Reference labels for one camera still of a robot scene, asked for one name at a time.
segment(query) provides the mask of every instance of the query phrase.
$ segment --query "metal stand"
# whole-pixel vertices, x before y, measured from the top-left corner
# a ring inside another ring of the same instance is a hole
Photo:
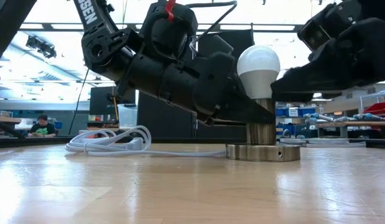
[[[256,100],[258,104],[275,113],[271,99]],[[226,157],[241,161],[290,162],[300,160],[300,146],[276,144],[276,125],[248,124],[247,144],[227,144]]]

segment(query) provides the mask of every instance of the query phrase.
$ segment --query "white cable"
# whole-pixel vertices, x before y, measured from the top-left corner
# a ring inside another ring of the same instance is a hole
[[[142,138],[134,138],[129,143],[115,144],[118,140],[129,136],[131,133],[139,133]],[[87,137],[102,134],[104,138],[88,139]],[[116,135],[113,131],[103,129],[99,131],[88,131],[74,137],[65,149],[68,152],[84,152],[89,156],[129,156],[138,154],[156,154],[163,156],[191,156],[191,157],[212,157],[224,156],[224,151],[218,152],[165,152],[150,151],[152,137],[144,126],[136,126],[122,134]]]

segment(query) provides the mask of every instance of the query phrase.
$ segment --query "white light bulb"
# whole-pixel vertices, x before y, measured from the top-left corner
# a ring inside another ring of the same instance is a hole
[[[270,84],[281,70],[279,57],[270,47],[251,46],[239,57],[237,72],[251,99],[271,98]]]

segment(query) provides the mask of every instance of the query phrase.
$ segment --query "metal base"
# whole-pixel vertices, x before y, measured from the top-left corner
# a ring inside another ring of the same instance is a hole
[[[241,161],[290,162],[300,160],[300,146],[227,144],[226,157]]]

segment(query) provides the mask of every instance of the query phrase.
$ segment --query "man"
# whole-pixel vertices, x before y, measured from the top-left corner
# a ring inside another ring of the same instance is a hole
[[[47,115],[42,114],[38,118],[38,123],[33,125],[30,129],[28,137],[54,137],[55,128],[54,125],[49,124],[47,121]]]

